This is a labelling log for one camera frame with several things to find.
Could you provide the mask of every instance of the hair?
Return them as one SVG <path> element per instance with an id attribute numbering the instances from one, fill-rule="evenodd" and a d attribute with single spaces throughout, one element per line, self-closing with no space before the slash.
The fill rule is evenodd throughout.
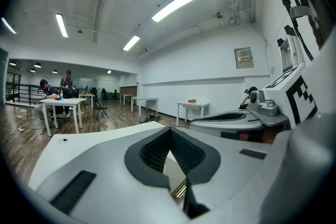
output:
<path id="1" fill-rule="evenodd" d="M 250 95 L 253 91 L 258 91 L 257 87 L 251 87 L 247 93 Z"/>
<path id="2" fill-rule="evenodd" d="M 41 79 L 41 81 L 40 81 L 40 88 L 43 89 L 43 86 L 45 84 L 48 84 L 48 81 L 46 81 L 45 79 Z"/>

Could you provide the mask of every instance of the bag on floor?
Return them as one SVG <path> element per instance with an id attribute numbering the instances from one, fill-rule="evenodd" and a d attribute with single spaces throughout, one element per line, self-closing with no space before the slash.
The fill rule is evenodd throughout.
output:
<path id="1" fill-rule="evenodd" d="M 151 121 L 158 121 L 160 119 L 160 115 L 157 113 L 152 113 L 149 116 L 145 117 L 143 121 L 140 121 L 140 123 L 145 123 L 145 122 L 151 122 Z"/>

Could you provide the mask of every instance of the ladder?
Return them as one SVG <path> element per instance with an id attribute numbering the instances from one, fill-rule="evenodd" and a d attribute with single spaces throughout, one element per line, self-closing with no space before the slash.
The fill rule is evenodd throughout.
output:
<path id="1" fill-rule="evenodd" d="M 294 28 L 289 25 L 285 26 L 287 40 L 278 39 L 280 50 L 281 69 L 282 73 L 299 66 L 304 63 L 305 59 L 300 46 L 299 38 L 297 37 Z"/>

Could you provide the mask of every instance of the black railing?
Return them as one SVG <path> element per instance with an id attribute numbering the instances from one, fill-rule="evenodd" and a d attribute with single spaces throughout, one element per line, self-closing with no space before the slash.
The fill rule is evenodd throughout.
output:
<path id="1" fill-rule="evenodd" d="M 76 89 L 73 91 L 73 96 L 78 96 L 78 93 L 86 92 L 85 89 Z M 39 104 L 43 97 L 43 90 L 37 85 L 26 85 L 17 83 L 6 83 L 6 101 L 13 103 L 29 103 L 29 105 Z"/>

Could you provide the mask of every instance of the fluorescent light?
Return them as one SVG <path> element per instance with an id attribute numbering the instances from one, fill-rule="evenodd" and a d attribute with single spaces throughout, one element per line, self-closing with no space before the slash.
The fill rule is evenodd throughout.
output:
<path id="1" fill-rule="evenodd" d="M 164 17 L 168 16 L 170 13 L 176 11 L 180 7 L 188 4 L 193 0 L 174 0 L 172 3 L 165 6 L 162 10 L 160 10 L 157 14 L 154 15 L 152 18 L 157 23 L 161 21 Z"/>
<path id="2" fill-rule="evenodd" d="M 126 44 L 126 46 L 124 47 L 125 51 L 128 51 L 130 48 L 132 48 L 134 46 L 135 43 L 137 43 L 140 40 L 140 37 L 138 36 L 134 36 L 132 37 L 132 39 L 130 40 L 130 42 L 128 42 Z"/>
<path id="3" fill-rule="evenodd" d="M 1 20 L 4 22 L 5 26 L 7 26 L 7 28 L 10 31 L 12 31 L 13 34 L 16 34 L 16 32 L 11 28 L 11 26 L 8 24 L 8 22 L 6 21 L 6 19 L 4 17 L 2 17 Z"/>
<path id="4" fill-rule="evenodd" d="M 56 19 L 57 19 L 57 22 L 58 22 L 59 29 L 61 29 L 62 35 L 64 37 L 68 37 L 67 31 L 66 31 L 65 26 L 64 26 L 62 14 L 56 14 Z"/>

